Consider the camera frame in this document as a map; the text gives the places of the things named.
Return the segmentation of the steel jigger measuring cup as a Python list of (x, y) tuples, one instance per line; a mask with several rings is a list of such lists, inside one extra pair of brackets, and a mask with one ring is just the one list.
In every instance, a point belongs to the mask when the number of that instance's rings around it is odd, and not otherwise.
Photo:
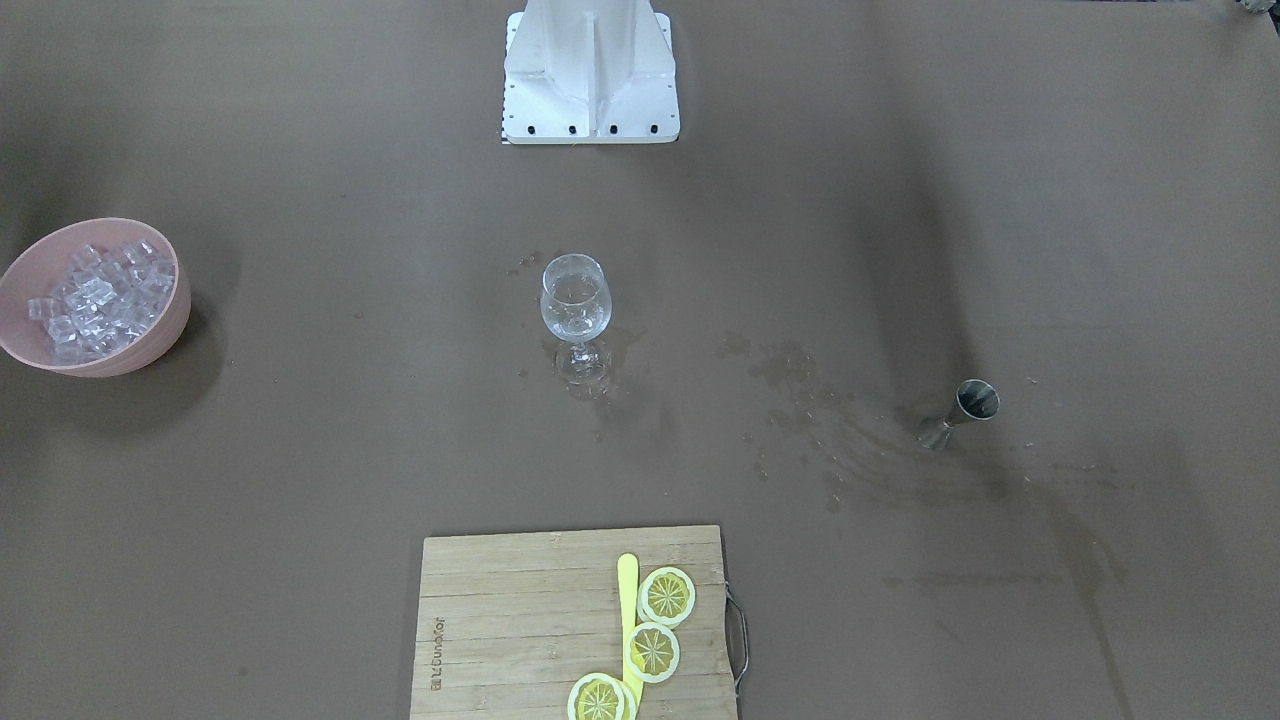
[(955, 428), (973, 421), (988, 421), (998, 413), (998, 391), (987, 380), (966, 379), (955, 389), (951, 405), (940, 416), (925, 418), (916, 433), (924, 448), (942, 451), (948, 446)]

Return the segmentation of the clear wine glass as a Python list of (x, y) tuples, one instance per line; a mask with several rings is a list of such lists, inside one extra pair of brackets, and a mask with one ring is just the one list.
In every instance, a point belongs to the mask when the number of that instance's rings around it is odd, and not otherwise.
[(613, 300), (600, 263), (580, 252), (548, 263), (541, 275), (540, 311), (557, 340), (558, 375), (572, 386), (603, 379), (609, 354), (600, 336), (611, 324)]

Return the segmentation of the clear ice cubes pile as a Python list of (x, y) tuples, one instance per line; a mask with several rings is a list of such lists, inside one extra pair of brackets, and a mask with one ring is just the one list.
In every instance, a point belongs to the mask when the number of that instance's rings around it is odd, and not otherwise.
[(155, 327), (177, 277), (177, 260), (145, 238), (110, 250), (86, 243), (46, 293), (26, 300), (27, 318), (42, 331), (54, 365), (97, 361)]

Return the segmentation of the yellow plastic knife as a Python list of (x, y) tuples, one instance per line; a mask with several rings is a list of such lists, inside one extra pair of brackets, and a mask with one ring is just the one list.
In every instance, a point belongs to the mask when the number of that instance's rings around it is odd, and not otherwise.
[(630, 719), (635, 719), (643, 697), (644, 683), (628, 665), (628, 639), (637, 625), (639, 562), (634, 553), (622, 553), (617, 557), (616, 577), (622, 638), (621, 680), (626, 691), (630, 693)]

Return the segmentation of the lemon slice upper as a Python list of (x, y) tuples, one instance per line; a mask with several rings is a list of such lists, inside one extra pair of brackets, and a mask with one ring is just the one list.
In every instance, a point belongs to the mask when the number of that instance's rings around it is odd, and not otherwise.
[(692, 614), (696, 597), (695, 583), (685, 570), (658, 568), (637, 585), (637, 615), (646, 623), (675, 629)]

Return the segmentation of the lemon slice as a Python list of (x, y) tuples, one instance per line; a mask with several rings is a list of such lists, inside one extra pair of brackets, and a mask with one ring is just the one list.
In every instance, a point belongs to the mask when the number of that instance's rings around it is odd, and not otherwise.
[(671, 679), (681, 655), (678, 637), (660, 623), (640, 623), (623, 639), (626, 673), (646, 684)]
[(685, 570), (658, 568), (637, 585), (637, 615), (646, 623), (675, 629), (692, 614), (696, 597), (695, 583)]
[(604, 673), (589, 673), (570, 689), (564, 716), (570, 720), (635, 719), (637, 702), (622, 680)]

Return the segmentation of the lemon slice middle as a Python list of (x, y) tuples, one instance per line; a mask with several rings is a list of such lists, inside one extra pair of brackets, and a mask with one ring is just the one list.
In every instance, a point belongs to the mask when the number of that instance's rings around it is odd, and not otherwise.
[(623, 639), (626, 673), (646, 684), (671, 679), (681, 655), (678, 637), (660, 623), (640, 623)]

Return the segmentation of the bamboo cutting board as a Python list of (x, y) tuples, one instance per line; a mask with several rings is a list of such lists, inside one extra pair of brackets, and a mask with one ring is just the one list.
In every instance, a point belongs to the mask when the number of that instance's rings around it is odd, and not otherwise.
[(422, 543), (411, 719), (564, 719), (575, 682), (621, 676), (616, 564), (634, 553), (696, 585), (675, 675), (641, 719), (736, 719), (724, 547), (716, 525), (429, 537)]

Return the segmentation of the lemon slice lower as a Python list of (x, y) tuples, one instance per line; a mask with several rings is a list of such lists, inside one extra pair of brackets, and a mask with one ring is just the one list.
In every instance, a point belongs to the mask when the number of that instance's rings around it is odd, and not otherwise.
[(637, 702), (622, 680), (604, 673), (589, 673), (570, 689), (564, 716), (570, 720), (635, 719)]

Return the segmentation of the pink bowl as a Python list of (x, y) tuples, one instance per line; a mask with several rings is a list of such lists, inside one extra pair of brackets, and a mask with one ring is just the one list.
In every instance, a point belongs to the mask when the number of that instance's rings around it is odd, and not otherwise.
[[(55, 364), (47, 333), (28, 318), (27, 300), (47, 291), (84, 245), (114, 250), (147, 240), (175, 264), (175, 288), (155, 324), (132, 343), (102, 359)], [(172, 242), (151, 225), (127, 218), (96, 218), (54, 231), (31, 245), (5, 270), (1, 282), (1, 342), (17, 361), (45, 372), (83, 378), (106, 378), (136, 372), (160, 359), (187, 327), (191, 310), (189, 273)]]

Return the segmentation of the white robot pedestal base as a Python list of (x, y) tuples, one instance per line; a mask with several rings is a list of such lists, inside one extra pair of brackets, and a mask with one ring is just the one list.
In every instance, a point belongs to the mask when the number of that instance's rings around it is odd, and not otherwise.
[(672, 143), (681, 133), (672, 23), (649, 1), (529, 1), (504, 32), (500, 141)]

